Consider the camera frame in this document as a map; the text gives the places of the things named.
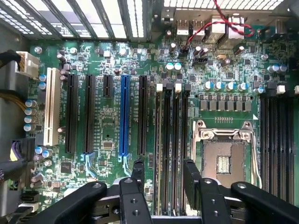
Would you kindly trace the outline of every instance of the mounting hole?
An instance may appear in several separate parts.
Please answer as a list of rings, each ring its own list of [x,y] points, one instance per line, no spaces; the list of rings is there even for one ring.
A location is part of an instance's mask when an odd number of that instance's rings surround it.
[[[132,213],[133,213],[134,216],[139,216],[140,215],[140,211],[138,211],[138,210],[135,210]]]

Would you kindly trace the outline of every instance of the capacitor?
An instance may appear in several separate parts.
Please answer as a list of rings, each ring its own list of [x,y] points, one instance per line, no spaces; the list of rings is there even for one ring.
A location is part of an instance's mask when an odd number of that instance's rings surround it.
[[[37,53],[38,55],[40,55],[43,52],[43,49],[39,46],[34,48],[34,52]]]
[[[253,92],[256,95],[262,94],[264,92],[264,88],[263,87],[256,88],[256,89],[253,90]]]
[[[235,88],[235,84],[234,84],[233,82],[227,83],[227,84],[225,85],[225,89],[226,89],[227,91],[232,91],[234,88]]]
[[[43,180],[43,175],[42,174],[37,174],[31,178],[31,182],[36,183],[38,181]]]
[[[280,65],[280,67],[279,67],[279,69],[278,69],[278,71],[277,71],[277,73],[286,73],[286,71],[287,71],[287,69],[288,69],[288,67],[286,66],[286,65]]]
[[[38,155],[40,155],[40,154],[42,154],[43,153],[43,151],[45,151],[47,148],[45,147],[45,146],[36,146],[36,148],[35,148],[35,153],[36,154],[38,154]]]
[[[30,116],[30,115],[36,115],[37,110],[36,110],[35,108],[26,108],[26,109],[24,110],[24,113],[25,113],[26,115],[28,115],[28,116]]]
[[[193,51],[193,55],[194,56],[198,55],[200,51],[201,51],[201,47],[200,46],[195,47],[195,49]]]
[[[45,167],[50,167],[52,165],[52,161],[51,160],[45,160],[45,162],[43,162],[43,164],[45,165]]]
[[[30,187],[31,187],[31,188],[36,188],[36,187],[40,187],[40,186],[42,186],[42,184],[43,184],[42,181],[38,181],[38,182],[36,182],[36,183],[31,183],[31,184],[30,184]]]
[[[267,55],[267,54],[262,54],[261,55],[261,59],[262,59],[262,61],[267,61],[268,60],[268,58],[269,58],[269,55]]]
[[[32,132],[36,129],[36,125],[35,124],[25,124],[24,125],[24,131],[26,132]]]
[[[26,116],[26,117],[24,117],[24,121],[27,124],[35,123],[36,117],[35,116]]]
[[[174,64],[174,70],[175,71],[180,71],[182,69],[182,65],[181,63],[175,63]]]
[[[248,89],[248,84],[247,83],[240,83],[238,84],[238,91],[244,91]]]
[[[223,88],[223,83],[222,82],[216,82],[216,84],[214,85],[214,88],[218,91],[221,90]]]
[[[60,74],[61,74],[62,76],[68,76],[68,75],[70,74],[70,72],[67,71],[67,70],[61,69],[61,70],[60,70]]]
[[[42,156],[43,158],[49,158],[53,155],[53,150],[52,149],[47,149],[43,151]]]
[[[39,81],[45,82],[47,80],[47,76],[45,74],[40,74],[38,77]]]
[[[77,48],[71,48],[70,49],[70,54],[71,55],[76,55],[77,54]]]
[[[119,55],[120,56],[126,56],[126,54],[127,54],[127,50],[125,48],[121,48],[120,52],[119,52]]]
[[[171,43],[169,47],[169,52],[173,52],[176,49],[176,43]]]
[[[221,67],[225,67],[230,64],[230,59],[225,59],[221,62]]]
[[[59,61],[61,61],[62,63],[66,62],[66,59],[62,54],[57,54],[57,59],[59,59]]]
[[[59,77],[61,82],[67,82],[67,77],[66,76],[60,76]]]
[[[277,64],[275,64],[275,65],[269,66],[267,68],[267,70],[268,70],[269,73],[278,72],[279,66]]]
[[[36,105],[37,105],[37,102],[35,100],[32,100],[32,99],[28,99],[25,102],[26,107],[36,107]]]
[[[167,63],[167,65],[166,65],[165,68],[166,68],[167,71],[172,71],[172,70],[173,70],[173,67],[174,67],[174,66],[173,66],[173,63],[169,62],[169,63]]]
[[[239,55],[241,54],[243,51],[244,51],[244,47],[243,46],[240,46],[238,47],[235,51],[234,51],[234,55]]]
[[[213,88],[213,82],[211,82],[211,81],[207,81],[207,82],[204,84],[204,89],[205,89],[205,90],[210,90],[211,88]]]
[[[40,90],[46,90],[46,88],[47,88],[47,84],[44,83],[44,82],[41,82],[41,83],[38,84],[38,88],[39,88]]]
[[[209,49],[208,48],[203,48],[200,52],[199,52],[199,56],[203,57],[204,55],[206,55],[208,53]]]

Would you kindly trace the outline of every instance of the chip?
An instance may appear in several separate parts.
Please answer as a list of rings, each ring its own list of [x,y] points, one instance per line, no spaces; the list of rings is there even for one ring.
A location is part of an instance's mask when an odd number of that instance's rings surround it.
[[[71,162],[62,162],[60,172],[64,174],[71,174]]]

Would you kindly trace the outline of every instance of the motherboard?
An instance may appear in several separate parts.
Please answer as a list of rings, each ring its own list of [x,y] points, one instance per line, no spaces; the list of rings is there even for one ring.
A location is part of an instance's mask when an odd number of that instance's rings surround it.
[[[298,100],[262,97],[299,84],[297,43],[184,44],[31,42],[40,64],[25,112],[37,145],[27,190],[40,192],[40,210],[87,182],[116,184],[139,158],[153,215],[191,214],[184,158],[225,187],[247,181],[299,206]]]

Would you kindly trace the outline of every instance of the white connector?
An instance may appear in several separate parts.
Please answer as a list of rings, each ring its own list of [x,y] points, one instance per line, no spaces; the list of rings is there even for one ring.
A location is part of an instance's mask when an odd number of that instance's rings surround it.
[[[33,79],[38,79],[39,59],[26,51],[17,51],[16,53],[22,57],[21,62],[23,66],[21,66],[21,69],[19,70],[16,62],[15,72]]]
[[[47,88],[45,103],[45,123],[43,145],[58,144],[59,108],[60,108],[60,73],[58,69],[47,68]]]

